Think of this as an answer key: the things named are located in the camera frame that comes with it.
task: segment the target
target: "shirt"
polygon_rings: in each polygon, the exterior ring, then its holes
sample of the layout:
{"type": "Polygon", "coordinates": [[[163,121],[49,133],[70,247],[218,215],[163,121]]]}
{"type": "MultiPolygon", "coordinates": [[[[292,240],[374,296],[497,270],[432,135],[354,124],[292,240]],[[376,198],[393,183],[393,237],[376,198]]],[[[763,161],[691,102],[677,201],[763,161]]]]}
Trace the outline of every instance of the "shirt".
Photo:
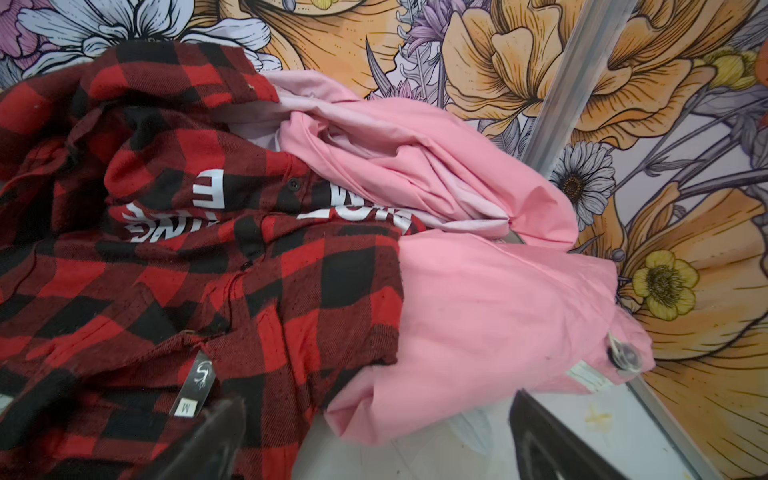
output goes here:
{"type": "Polygon", "coordinates": [[[256,100],[242,50],[138,41],[0,97],[0,476],[130,477],[194,422],[202,351],[209,401],[245,400],[236,477],[290,478],[318,409],[395,362],[423,225],[316,214],[346,191],[208,113],[256,100]]]}

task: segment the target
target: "flannel shirt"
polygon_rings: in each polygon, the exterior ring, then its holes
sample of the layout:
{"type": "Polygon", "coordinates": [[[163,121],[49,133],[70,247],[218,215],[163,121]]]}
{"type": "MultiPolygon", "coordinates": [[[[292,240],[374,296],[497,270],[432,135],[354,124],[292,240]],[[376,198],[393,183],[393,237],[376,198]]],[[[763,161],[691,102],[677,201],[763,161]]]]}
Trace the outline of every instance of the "flannel shirt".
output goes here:
{"type": "Polygon", "coordinates": [[[247,407],[235,476],[288,479],[318,409],[395,362],[423,225],[210,119],[256,100],[240,49],[139,41],[0,97],[0,477],[131,477],[193,425],[202,350],[208,401],[247,407]]]}

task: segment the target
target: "shirt button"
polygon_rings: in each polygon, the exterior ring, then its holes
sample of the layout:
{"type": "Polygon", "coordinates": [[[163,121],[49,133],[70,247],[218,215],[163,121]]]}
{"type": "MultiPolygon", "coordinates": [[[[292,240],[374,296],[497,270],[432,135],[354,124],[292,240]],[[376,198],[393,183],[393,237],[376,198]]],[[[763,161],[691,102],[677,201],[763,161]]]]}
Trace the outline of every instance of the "shirt button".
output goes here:
{"type": "Polygon", "coordinates": [[[297,192],[301,190],[301,180],[298,178],[291,178],[288,180],[288,190],[292,192],[297,192]]]}

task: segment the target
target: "floral wall panel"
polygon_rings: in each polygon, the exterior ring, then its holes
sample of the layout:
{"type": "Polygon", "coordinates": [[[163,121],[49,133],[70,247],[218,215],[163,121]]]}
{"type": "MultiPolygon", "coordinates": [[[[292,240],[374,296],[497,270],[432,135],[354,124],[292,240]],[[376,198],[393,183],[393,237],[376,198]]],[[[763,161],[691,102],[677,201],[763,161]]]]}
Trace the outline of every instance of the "floral wall panel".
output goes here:
{"type": "MultiPolygon", "coordinates": [[[[638,0],[552,174],[646,375],[724,478],[768,474],[766,0],[638,0]]],[[[584,0],[0,0],[0,88],[121,41],[242,46],[446,108],[519,157],[584,0]]]]}

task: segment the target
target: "white daisy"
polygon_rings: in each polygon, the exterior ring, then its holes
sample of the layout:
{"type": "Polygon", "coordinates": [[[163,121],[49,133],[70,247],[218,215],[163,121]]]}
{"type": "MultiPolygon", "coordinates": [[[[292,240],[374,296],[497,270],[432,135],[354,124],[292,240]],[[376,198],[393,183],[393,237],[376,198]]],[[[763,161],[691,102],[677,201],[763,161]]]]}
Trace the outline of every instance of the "white daisy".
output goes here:
{"type": "Polygon", "coordinates": [[[578,142],[560,154],[550,181],[568,197],[576,210],[578,229],[592,225],[601,215],[616,185],[612,158],[605,144],[578,142]]]}
{"type": "Polygon", "coordinates": [[[18,21],[48,37],[61,50],[43,54],[24,78],[87,63],[122,41],[135,38],[216,43],[243,47],[256,71],[281,70],[277,57],[259,53],[270,28],[258,18],[226,18],[212,27],[189,28],[191,0],[50,0],[51,8],[23,8],[18,21]]]}

